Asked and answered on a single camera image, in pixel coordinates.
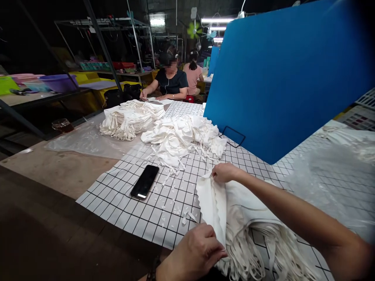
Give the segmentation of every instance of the hair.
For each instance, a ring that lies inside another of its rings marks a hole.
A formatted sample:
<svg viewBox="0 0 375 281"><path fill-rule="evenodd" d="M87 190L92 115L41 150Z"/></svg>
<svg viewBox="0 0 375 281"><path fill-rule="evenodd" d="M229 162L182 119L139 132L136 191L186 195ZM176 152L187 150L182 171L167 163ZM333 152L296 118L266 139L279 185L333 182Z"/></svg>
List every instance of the hair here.
<svg viewBox="0 0 375 281"><path fill-rule="evenodd" d="M196 70L196 68L198 67L196 64L197 59L198 59L198 51L196 49L191 50L190 57L189 57L189 60L190 60L189 69L190 70Z"/></svg>
<svg viewBox="0 0 375 281"><path fill-rule="evenodd" d="M161 53L161 59L164 60L165 65L170 65L171 62L178 60L178 52L173 44L167 43L163 46L163 52Z"/></svg>

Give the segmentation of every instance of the red stool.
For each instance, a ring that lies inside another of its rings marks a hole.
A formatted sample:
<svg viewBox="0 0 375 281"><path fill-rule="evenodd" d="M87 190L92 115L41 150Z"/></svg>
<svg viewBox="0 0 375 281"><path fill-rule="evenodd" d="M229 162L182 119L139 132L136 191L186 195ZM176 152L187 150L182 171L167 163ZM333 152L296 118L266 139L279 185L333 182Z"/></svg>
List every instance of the red stool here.
<svg viewBox="0 0 375 281"><path fill-rule="evenodd" d="M190 103L194 103L194 96L189 96L189 95L186 95L186 99L185 99L187 102L190 102Z"/></svg>

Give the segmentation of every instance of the blue partition board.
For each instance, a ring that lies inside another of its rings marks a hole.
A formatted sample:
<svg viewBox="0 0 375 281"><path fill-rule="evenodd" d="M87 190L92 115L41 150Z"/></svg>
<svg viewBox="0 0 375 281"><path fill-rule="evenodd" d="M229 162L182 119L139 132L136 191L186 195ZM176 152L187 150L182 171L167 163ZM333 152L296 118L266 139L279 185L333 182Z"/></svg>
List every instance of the blue partition board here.
<svg viewBox="0 0 375 281"><path fill-rule="evenodd" d="M210 76L215 71L216 63L218 61L219 56L219 50L219 47L212 46L210 65L208 67L208 76Z"/></svg>
<svg viewBox="0 0 375 281"><path fill-rule="evenodd" d="M245 135L242 146L269 164L288 154L375 86L353 4L321 0L229 23L204 116Z"/></svg>

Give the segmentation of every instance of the phone screen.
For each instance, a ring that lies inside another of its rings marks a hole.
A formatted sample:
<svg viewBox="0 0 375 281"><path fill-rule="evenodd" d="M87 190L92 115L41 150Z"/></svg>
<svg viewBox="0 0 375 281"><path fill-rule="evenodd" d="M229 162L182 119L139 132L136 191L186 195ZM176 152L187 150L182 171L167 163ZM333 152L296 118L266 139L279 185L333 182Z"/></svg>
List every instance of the phone screen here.
<svg viewBox="0 0 375 281"><path fill-rule="evenodd" d="M142 175L134 185L132 191L130 192L130 195L140 199L146 199L147 194L158 172L158 167L147 165Z"/></svg>

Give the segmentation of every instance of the woman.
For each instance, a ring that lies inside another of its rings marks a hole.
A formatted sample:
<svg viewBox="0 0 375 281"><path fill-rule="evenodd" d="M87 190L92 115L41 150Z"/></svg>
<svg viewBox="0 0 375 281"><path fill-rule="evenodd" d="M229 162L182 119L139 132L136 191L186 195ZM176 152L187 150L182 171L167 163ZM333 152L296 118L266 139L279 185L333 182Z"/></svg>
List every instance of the woman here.
<svg viewBox="0 0 375 281"><path fill-rule="evenodd" d="M178 52L172 44L165 46L159 58L164 68L159 70L155 80L142 90L141 99L147 100L147 96L154 93L159 86L160 93L156 92L159 95L157 100L184 100L186 98L189 84L186 73L177 69L178 57Z"/></svg>
<svg viewBox="0 0 375 281"><path fill-rule="evenodd" d="M212 176L217 182L234 180L248 188L286 226L322 254L335 280L370 280L372 246L334 218L231 163L216 165ZM157 281L194 281L226 256L212 226L203 223L189 230L153 273Z"/></svg>
<svg viewBox="0 0 375 281"><path fill-rule="evenodd" d="M203 98L199 95L200 89L197 89L196 82L199 79L203 82L203 75L202 75L202 68L196 64L198 59L198 51L192 50L190 52L190 63L185 64L184 72L187 76L187 82L189 83L189 87L187 88L187 94L189 96L196 97L197 100L203 100Z"/></svg>

